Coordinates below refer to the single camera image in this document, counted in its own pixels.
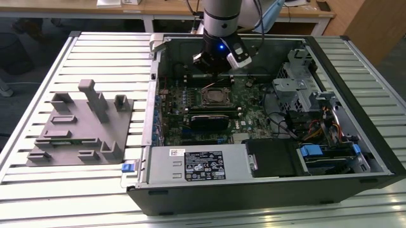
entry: blue latch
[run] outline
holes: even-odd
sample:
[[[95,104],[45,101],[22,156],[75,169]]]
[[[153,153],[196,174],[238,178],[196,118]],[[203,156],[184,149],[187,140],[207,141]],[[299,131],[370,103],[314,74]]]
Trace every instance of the blue latch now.
[[[352,149],[354,149],[356,155],[360,154],[360,148],[359,148],[358,144],[352,144]]]
[[[300,148],[302,156],[308,156],[308,155],[323,155],[322,148],[319,145],[304,145]]]
[[[121,172],[135,172],[135,164],[123,164]]]
[[[216,139],[216,144],[223,144],[224,141],[225,141],[225,139],[217,138]]]

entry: warning label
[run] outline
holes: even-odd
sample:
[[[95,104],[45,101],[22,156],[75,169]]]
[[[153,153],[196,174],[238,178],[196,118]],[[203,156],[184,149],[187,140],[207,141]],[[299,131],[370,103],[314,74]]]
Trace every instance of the warning label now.
[[[185,152],[184,179],[187,181],[224,180],[223,152]]]

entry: barcode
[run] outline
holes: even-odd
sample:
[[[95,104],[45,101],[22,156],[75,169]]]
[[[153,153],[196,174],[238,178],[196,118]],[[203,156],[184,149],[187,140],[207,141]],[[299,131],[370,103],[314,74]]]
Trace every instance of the barcode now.
[[[169,156],[184,156],[184,149],[169,149]]]

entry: cpu socket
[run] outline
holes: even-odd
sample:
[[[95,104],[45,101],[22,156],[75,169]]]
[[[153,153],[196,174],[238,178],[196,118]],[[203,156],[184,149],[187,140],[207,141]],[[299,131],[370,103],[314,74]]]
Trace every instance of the cpu socket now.
[[[227,88],[207,88],[201,90],[201,105],[204,107],[230,107],[232,103],[230,101]]]

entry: aluminum extrusion table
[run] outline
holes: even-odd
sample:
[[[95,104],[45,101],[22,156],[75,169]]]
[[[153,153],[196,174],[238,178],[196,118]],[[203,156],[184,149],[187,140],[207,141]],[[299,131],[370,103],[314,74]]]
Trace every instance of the aluminum extrusion table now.
[[[152,56],[147,33],[83,32],[69,37],[0,154],[1,227],[404,227],[406,180],[338,204],[148,217],[120,187],[121,165],[27,167],[55,92],[73,99],[80,79],[109,99],[135,99],[125,160],[140,157]],[[406,165],[406,103],[350,41],[316,38],[378,130]],[[330,85],[320,75],[324,87]]]

